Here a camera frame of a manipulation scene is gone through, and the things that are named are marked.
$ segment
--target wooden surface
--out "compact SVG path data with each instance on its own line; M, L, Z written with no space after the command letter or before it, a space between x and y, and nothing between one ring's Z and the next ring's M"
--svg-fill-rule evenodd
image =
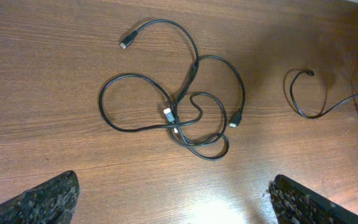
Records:
M120 133L99 113L100 88L120 73L142 73L178 93L192 62L178 29L157 24L128 49L118 46L157 18L181 24L201 55L228 59L244 80L242 123L227 130L231 148L221 161L196 157L166 130ZM357 4L0 0L0 203L74 170L81 195L73 223L272 223L263 194L285 174L358 214L358 99L321 119L301 118L283 78L305 67L317 76L299 78L294 92L309 112L325 96L330 106L358 91ZM229 114L239 105L239 86L222 63L202 61L190 91L216 95ZM215 102L197 102L204 117L185 128L193 138L221 122ZM105 104L122 127L165 122L160 93L141 80L119 82ZM180 116L196 115L185 98Z

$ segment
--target wire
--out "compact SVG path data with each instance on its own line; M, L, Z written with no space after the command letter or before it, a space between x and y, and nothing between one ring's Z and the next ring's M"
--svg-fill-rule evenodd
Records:
M224 157L227 154L227 152L229 150L229 140L224 135L224 132L225 132L226 126L227 126L227 114L226 114L226 110L224 109L223 104L218 100L218 98L216 98L214 95L212 95L210 93L206 93L206 92L193 93L193 94L190 95L190 102L198 110L199 114L198 114L197 118L192 119L190 121L185 121L185 122L180 121L180 118L179 118L179 115L178 115L178 106L179 106L180 102L182 101L182 99L187 94L190 85L193 83L193 81L196 78L196 75L198 73L198 68L199 68L199 65L200 65L200 61L204 60L204 59L207 59L207 58L222 61L226 65L228 65L229 68L234 72L234 74L237 77L237 79L238 79L238 81L240 83L240 86L241 86L241 92L242 92L241 106L234 113L234 115L233 115L233 117L231 119L231 123L230 123L230 126L235 128L241 122L242 112L244 110L244 105L245 105L245 101L246 101L246 90L244 88L244 83L242 82L241 76L239 75L238 71L234 68L234 66L230 62L228 62L226 59L224 59L222 57L215 56L215 55L199 56L197 46L196 46L193 38L191 38L191 35L185 30L185 28L183 28L181 25L177 24L176 22L165 20L165 19L157 19L157 20L150 21L150 22L147 22L147 23L143 24L137 30L135 30L133 33L131 33L127 37L125 37L122 40L122 42L120 43L120 46L123 49L125 49L131 43L133 43L135 37L137 36L137 34L141 30L143 30L144 28L146 28L149 25L159 23L159 22L169 23L169 24L172 24L174 26L177 26L179 29L181 29L186 34L186 36L190 39L191 44L193 45L196 58L195 58L195 62L191 65L191 68L190 68L190 71L189 71L189 76L188 76L188 79L186 81L186 85L181 90L181 92L178 94L176 99L172 100L170 98L170 96L168 95L168 93L158 83L153 81L151 78L148 78L148 77L146 77L144 75L136 74L136 73L127 73L127 74L124 74L124 75L120 75L120 76L118 76L116 78L113 78L112 80L108 81L107 84L105 84L105 86L102 87L101 93L99 95L99 110L100 110L100 112L102 114L102 117L108 123L108 125L110 125L112 128L114 128L114 129L116 129L118 131L127 132L127 133L134 133L134 132L139 132L139 131L147 131L147 130L152 130L152 129L157 129L157 128L167 128L168 132L170 134L170 137L178 145L188 148L192 153L194 153L198 157L200 157L202 159L209 160L209 161L216 161L218 159L221 159L222 157ZM104 93L106 92L106 90L107 90L107 88L109 86L111 86L116 81L122 80L124 78L141 78L141 79L149 82L150 84L152 84L154 87L156 87L157 89L159 89L162 92L164 97L167 99L167 102L169 104L169 108L172 109L172 112L171 112L170 109L167 110L167 112L164 111L165 115L167 116L169 124L155 124L155 125L141 127L141 128L135 128L135 129L124 129L124 128L120 128L120 127L116 126L108 118L108 116L106 115L106 113L104 111L104 107L103 107ZM218 104L218 106L220 107L221 113L223 114L223 118L224 118L223 127L222 127L221 131L216 132L216 133L211 133L211 134L207 135L206 137L204 137L203 139L201 139L199 141L189 139L188 137L185 136L185 134L183 133L183 130L181 129L181 127L183 127L183 126L189 126L189 125L197 123L201 119L201 117L203 116L203 110L193 101L193 98L196 97L196 96L207 96L209 98L212 98ZM200 154L196 150L197 147L210 146L210 145L218 142L221 138L224 140L225 146L224 146L224 149L218 155L205 156L205 155Z
M302 110L299 108L298 106L298 103L296 103L296 100L295 100L295 97L293 96L293 91L292 91L292 88L293 88L293 85L296 81L296 79L301 75L301 74L307 74L309 76L314 76L314 72L312 70L302 70L300 71L298 74L295 75L295 77L293 78L292 82L291 82L291 85L290 85L290 95L291 95L291 99L292 99L292 103L296 109L296 111L298 112L298 114L304 118L307 118L307 119L317 119L317 118L320 118L326 114L328 114L331 110L343 105L344 103L348 102L350 99L352 98L355 98L358 96L358 93L354 94L354 95L351 95L345 99L343 99L342 101L340 101L339 103L335 104L334 106L330 107L330 109L326 110L325 112L323 113L319 113L317 115L313 115L313 116L308 116L308 115L305 115L304 112L302 112Z

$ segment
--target splitter cable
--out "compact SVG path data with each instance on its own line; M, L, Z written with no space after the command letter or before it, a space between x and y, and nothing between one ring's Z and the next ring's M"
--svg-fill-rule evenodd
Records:
M99 95L100 113L102 114L102 117L104 118L104 120L112 128L114 128L114 129L116 129L118 131L122 131L122 132L134 133L134 132L147 131L147 130L152 130L152 129L157 129L157 128L167 128L171 138L178 145L188 148L192 153L196 154L198 157L200 157L202 159L206 159L206 160L209 160L209 161L218 160L218 159L222 158L223 156L225 156L227 154L228 150L229 150L229 140L224 135L224 132L226 130L226 125L227 125L227 115L226 115L226 110L224 109L223 104L218 100L218 98L216 98L214 95L212 95L210 93L206 93L206 92L193 93L192 95L190 95L190 102L198 110L199 114L198 114L197 118L192 119L190 121L184 121L184 122L180 121L180 118L179 118L179 115L178 115L178 105L180 104L181 100L185 97L190 85L193 83L194 79L196 78L196 75L198 73L198 67L200 65L200 61L204 60L204 59L207 59L207 58L222 61L226 65L228 65L229 68L234 72L234 74L236 75L237 79L239 80L239 83L240 83L240 86L241 86L241 91L242 91L241 106L234 113L234 115L231 118L231 122L230 122L230 127L235 128L238 125L240 125L242 111L244 109L244 104L246 102L246 90L244 88L244 84L243 84L243 82L241 80L241 77L240 77L239 73L237 72L237 70L226 59L224 59L222 57L219 57L219 56L215 56L215 55L199 56L197 46L196 46L193 38L191 38L190 34L185 30L185 28L183 28L181 25L179 25L179 24L177 24L176 22L173 22L173 21L169 21L169 20L166 20L166 19L157 19L157 20L154 20L154 21L147 22L147 23L143 24L142 26L140 26L133 33L131 33L127 37L125 37L122 40L122 42L120 43L120 46L123 49L127 48L131 43L133 43L135 37L137 36L137 34L142 29L146 28L149 25L159 23L159 22L169 23L169 24L172 24L174 26L177 26L179 29L181 29L187 35L187 37L190 39L191 44L193 45L195 55L196 55L196 60L191 65L191 68L190 68L190 71L189 71L189 78L186 81L185 87L178 94L177 98L173 100L173 99L170 98L168 93L159 84L157 84L155 81L153 81L151 78L148 78L148 77L146 77L144 75L136 74L136 73L127 73L125 75L120 75L120 76L118 76L116 78L113 78L112 80L108 81L107 84L105 84L105 86L102 87L102 90L101 90L100 95ZM104 95L106 89L109 86L111 86L116 81L122 80L124 78L141 78L141 79L149 82L150 84L152 84L153 86L155 86L157 89L159 89L162 92L162 94L165 96L165 98L167 99L167 102L169 104L169 107L163 111L165 116L167 117L167 120L168 120L169 124L155 124L155 125L146 126L146 127L142 127L142 128L124 129L124 128L120 128L120 127L116 126L107 117L107 115L106 115L106 113L104 111L104 108L103 108L103 95ZM183 133L183 131L181 129L181 127L183 127L183 126L189 126L189 125L197 123L201 119L201 117L203 116L203 110L193 101L193 98L196 97L196 96L207 96L207 97L212 98L218 104L218 106L220 107L221 112L223 114L223 118L224 118L223 127L222 127L222 130L220 132L209 134L205 138L203 138L203 139L201 139L199 141L189 139L188 137L185 136L185 134ZM225 146L224 146L224 149L216 156L204 156L204 155L200 154L196 150L197 147L210 146L210 145L216 143L221 138L224 139Z
M347 97L347 98L341 100L339 103L335 104L334 106L330 107L330 109L326 110L325 112L319 113L319 114L317 114L317 115L312 115L312 116L310 116L310 115L305 115L305 113L299 108L298 103L296 103L296 100L295 100L295 97L293 96L293 91L292 91L292 87L293 87L293 85L294 85L296 79L297 79L300 75L302 75L303 73L305 73L305 74L307 74L307 75L309 75L309 76L314 76L314 71L309 70L309 69L305 69L305 70L302 70L302 71L298 72L298 74L295 75L295 77L293 78L293 80L292 80L292 82L291 82L291 85L290 85L290 95L291 95L291 99L292 99L293 106L294 106L295 109L296 109L296 112L297 112L300 116L302 116L302 117L304 117L304 118L307 118L307 119L317 119L317 118L320 118L320 117L322 117L322 116L328 114L328 113L329 113L330 111L332 111L333 109L335 109L335 108L337 108L337 107L343 105L344 103L348 102L350 99L353 99L353 98L355 98L355 97L358 96L358 93L353 94L353 95L351 95L351 96L349 96L349 97Z

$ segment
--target cable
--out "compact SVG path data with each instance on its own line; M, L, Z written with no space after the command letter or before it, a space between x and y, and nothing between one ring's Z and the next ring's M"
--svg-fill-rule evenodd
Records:
M233 114L233 116L231 118L231 122L230 122L230 127L235 128L238 125L240 125L241 118L242 118L242 112L244 110L244 105L245 105L245 102L246 102L246 89L244 88L244 83L242 82L242 79L241 79L239 73L237 72L237 70L226 59L224 59L222 57L219 57L219 56L215 56L215 55L199 56L198 55L198 49L197 49L197 46L196 46L193 38L191 38L190 34L185 30L185 28L183 28L181 25L179 25L179 24L177 24L176 22L173 22L173 21L169 21L169 20L166 20L166 19L157 19L157 20L154 20L154 21L147 22L147 23L143 24L142 26L140 26L137 30L135 30L134 32L129 34L127 37L125 37L119 45L123 49L127 48L129 45L131 45L131 43L133 43L135 37L137 36L137 34L142 29L146 28L149 25L159 23L159 22L169 23L169 24L172 24L172 25L178 27L179 29L181 29L186 34L186 36L190 39L190 42L193 45L195 55L196 55L196 59L195 59L195 62L191 65L191 68L190 68L190 71L189 71L189 77L188 77L188 79L186 81L185 87L178 94L176 99L172 100L170 98L170 96L168 95L168 93L158 83L153 81L151 78L148 78L148 77L146 77L144 75L136 74L136 73L127 73L127 74L124 74L124 75L120 75L120 76L118 76L116 78L113 78L112 80L108 81L107 84L105 84L105 86L102 87L102 90L101 90L100 95L99 95L99 110L100 110L100 113L102 114L103 119L108 123L108 125L110 125L115 130L123 131L123 132L127 132L127 133L134 133L134 132L147 131L147 130L152 130L152 129L157 129L157 128L167 128L171 138L178 145L188 148L192 153L194 153L198 157L200 157L202 159L209 160L209 161L216 161L218 159L221 159L222 157L224 157L227 154L227 152L229 150L229 140L224 135L224 132L225 132L226 126L227 126L227 115L226 115L226 110L224 109L223 104L218 100L218 98L216 98L214 95L212 95L210 93L206 93L206 92L193 93L193 94L190 95L190 102L198 110L199 114L198 114L197 118L192 119L190 121L185 121L185 122L180 121L180 118L179 118L179 115L178 115L178 106L179 106L180 102L182 101L182 99L187 94L187 91L188 91L190 85L193 83L194 79L196 78L196 75L198 73L198 67L200 65L200 61L204 60L204 59L207 59L207 58L222 61L226 65L228 65L229 68L234 72L234 74L237 77L237 79L238 79L238 81L240 83L240 86L241 86L241 92L242 92L241 106ZM116 126L107 117L107 115L106 115L106 113L104 111L104 108L103 108L103 96L104 96L104 93L106 92L106 90L107 90L107 88L109 86L111 86L116 81L122 80L124 78L141 78L141 79L149 82L150 84L152 84L154 87L156 87L157 89L159 89L162 92L162 94L167 99L167 102L169 104L169 107L164 110L165 116L167 117L169 124L155 124L155 125L141 127L141 128L135 128L135 129L124 129L124 128L120 128L120 127ZM183 126L189 126L189 125L197 123L201 119L201 117L203 116L203 110L193 101L193 98L196 97L196 96L207 96L207 97L212 98L218 104L218 106L220 107L221 113L223 114L223 118L224 118L223 127L222 127L222 130L220 132L211 133L211 134L207 135L205 138L203 138L202 140L199 140L199 141L194 141L194 140L189 139L188 137L185 136L185 134L183 133L183 131L181 129L181 127L183 127ZM221 138L225 142L225 147L216 156L204 156L204 155L200 154L196 150L197 147L210 146L210 145L216 143Z
M342 101L340 101L339 103L335 104L334 106L330 107L330 109L326 110L325 112L323 113L319 113L317 115L313 115L313 116L308 116L308 115L305 115L304 112L302 112L301 109L299 109L299 106L298 104L296 103L296 100L295 100L295 97L293 96L293 92L292 92L292 88L293 88L293 84L295 83L296 79L301 75L301 74L307 74L309 76L314 76L314 71L312 70L302 70L300 71L298 74L295 75L295 77L293 78L292 82L291 82L291 85L290 85L290 95L291 95L291 99L292 99L292 103L297 111L297 113L304 117L304 118L308 118L308 119L317 119L317 118L320 118L326 114L328 114L331 110L343 105L344 103L348 102L350 99L354 98L354 97L357 97L358 96L358 93L354 94L354 95L351 95L345 99L343 99Z

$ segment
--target black connector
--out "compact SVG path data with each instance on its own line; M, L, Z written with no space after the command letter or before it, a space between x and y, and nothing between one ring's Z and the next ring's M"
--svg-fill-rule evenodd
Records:
M241 116L242 116L242 111L241 110L239 110L236 113L234 113L233 117L231 117L229 126L232 127L232 128L235 128L238 125L240 125Z
M122 47L122 49L127 48L134 41L136 36L137 36L137 30L126 36L119 45Z

